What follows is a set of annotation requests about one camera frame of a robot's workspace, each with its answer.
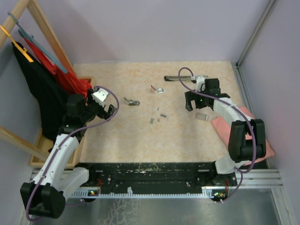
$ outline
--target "black cloth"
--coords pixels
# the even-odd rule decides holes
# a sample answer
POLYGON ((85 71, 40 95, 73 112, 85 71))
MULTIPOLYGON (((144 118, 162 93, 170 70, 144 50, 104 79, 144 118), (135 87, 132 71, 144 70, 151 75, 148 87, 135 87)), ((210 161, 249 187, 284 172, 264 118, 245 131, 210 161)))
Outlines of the black cloth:
POLYGON ((59 87, 51 74, 31 54, 33 59, 29 62, 12 43, 15 57, 25 76, 29 90, 39 104, 43 135, 55 141, 62 118, 67 111, 69 94, 59 87))

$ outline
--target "gray floor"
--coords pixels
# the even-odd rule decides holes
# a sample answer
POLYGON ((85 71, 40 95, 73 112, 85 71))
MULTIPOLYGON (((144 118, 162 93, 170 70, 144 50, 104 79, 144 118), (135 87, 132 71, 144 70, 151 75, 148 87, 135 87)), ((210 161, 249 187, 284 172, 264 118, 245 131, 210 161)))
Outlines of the gray floor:
MULTIPOLYGON (((78 203, 72 199, 68 203, 78 203)), ((58 219, 31 225, 279 225, 271 191, 239 190, 224 204, 210 199, 97 199, 68 206, 58 219)))

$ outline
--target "clothes hanger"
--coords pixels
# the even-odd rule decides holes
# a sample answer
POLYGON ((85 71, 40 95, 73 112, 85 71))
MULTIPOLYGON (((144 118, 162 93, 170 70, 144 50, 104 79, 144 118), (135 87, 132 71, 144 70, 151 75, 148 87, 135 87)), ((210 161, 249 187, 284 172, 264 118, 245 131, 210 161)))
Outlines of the clothes hanger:
POLYGON ((10 15, 13 20, 15 21, 16 25, 20 28, 18 29, 18 32, 20 33, 20 35, 24 38, 26 38, 27 40, 29 40, 30 42, 32 42, 36 47, 38 47, 52 62, 54 62, 57 67, 59 69, 62 70, 63 73, 67 74, 68 70, 61 64, 61 62, 59 60, 57 60, 55 57, 53 57, 42 45, 40 45, 39 42, 37 42, 32 35, 29 35, 28 33, 26 33, 26 31, 23 29, 23 27, 20 26, 19 21, 17 20, 17 18, 15 18, 14 15, 12 15, 10 12, 7 13, 8 15, 10 15))
POLYGON ((33 62, 33 59, 26 53, 27 50, 26 48, 22 49, 16 42, 15 40, 10 36, 10 34, 8 33, 8 31, 2 27, 0 25, 0 28, 3 30, 3 32, 9 37, 9 39, 12 41, 12 43, 14 43, 15 47, 25 56, 25 58, 29 61, 29 62, 33 62))

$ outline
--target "yellow hanger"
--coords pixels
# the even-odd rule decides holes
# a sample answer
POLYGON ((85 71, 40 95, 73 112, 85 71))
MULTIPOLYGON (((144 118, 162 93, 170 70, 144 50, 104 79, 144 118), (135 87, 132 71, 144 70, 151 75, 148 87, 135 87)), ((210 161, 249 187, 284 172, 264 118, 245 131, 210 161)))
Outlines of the yellow hanger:
POLYGON ((26 53, 27 50, 26 48, 22 49, 16 42, 15 40, 13 40, 13 38, 10 36, 10 34, 7 32, 6 29, 4 29, 4 27, 2 27, 0 25, 0 28, 3 30, 3 32, 9 37, 9 39, 14 43, 15 47, 25 56, 25 58, 29 61, 29 62, 33 62, 32 58, 26 53))

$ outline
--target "wooden base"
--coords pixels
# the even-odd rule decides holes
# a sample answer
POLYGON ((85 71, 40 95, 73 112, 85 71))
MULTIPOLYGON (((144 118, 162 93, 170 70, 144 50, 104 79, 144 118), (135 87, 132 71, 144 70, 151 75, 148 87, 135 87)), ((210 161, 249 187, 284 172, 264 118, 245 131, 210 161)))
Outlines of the wooden base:
MULTIPOLYGON (((85 79, 88 80, 92 87, 95 86, 96 84, 96 79, 94 77, 79 77, 80 79, 85 79)), ((83 143, 84 143, 84 137, 83 139, 80 141, 79 146, 77 147, 77 149, 72 153, 67 165, 66 165, 66 169, 73 169, 75 167, 75 165, 77 163, 79 163, 80 160, 80 156, 81 156, 81 152, 83 149, 83 143)), ((49 156, 49 149, 53 148, 53 141, 45 138, 42 135, 42 130, 40 130, 39 136, 37 138, 37 142, 35 144, 35 146, 42 150, 43 152, 45 152, 48 156, 49 156)), ((39 159, 38 157, 35 157, 33 155, 31 155, 30 161, 29 161, 29 165, 36 167, 36 168, 42 168, 44 165, 45 161, 39 159)))

